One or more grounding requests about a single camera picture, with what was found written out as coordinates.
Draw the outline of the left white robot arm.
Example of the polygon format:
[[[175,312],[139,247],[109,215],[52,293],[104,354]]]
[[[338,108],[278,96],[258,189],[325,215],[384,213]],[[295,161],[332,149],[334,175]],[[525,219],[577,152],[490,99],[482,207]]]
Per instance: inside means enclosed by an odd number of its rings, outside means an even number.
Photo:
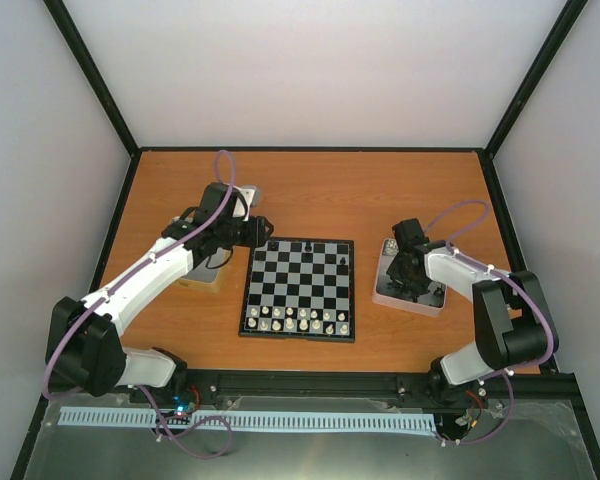
[[[152,387],[166,402],[188,390],[185,363],[159,349],[125,348],[121,338],[135,317],[167,287],[218,250],[263,246],[273,232],[252,215],[255,186],[209,184],[199,205],[186,209],[131,267],[80,300],[64,297],[52,310],[43,380],[53,375],[94,397],[121,386]]]

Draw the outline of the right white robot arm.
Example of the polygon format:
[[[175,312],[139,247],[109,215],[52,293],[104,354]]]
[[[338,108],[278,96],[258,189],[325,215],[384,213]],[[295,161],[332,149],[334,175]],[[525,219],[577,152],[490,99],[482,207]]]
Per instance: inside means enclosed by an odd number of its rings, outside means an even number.
[[[468,300],[474,339],[432,361],[426,392],[441,405],[462,387],[540,365],[558,349],[555,324],[537,276],[486,265],[448,240],[432,241],[416,218],[392,228],[390,263],[378,270],[374,294],[393,308],[431,317],[448,291]]]

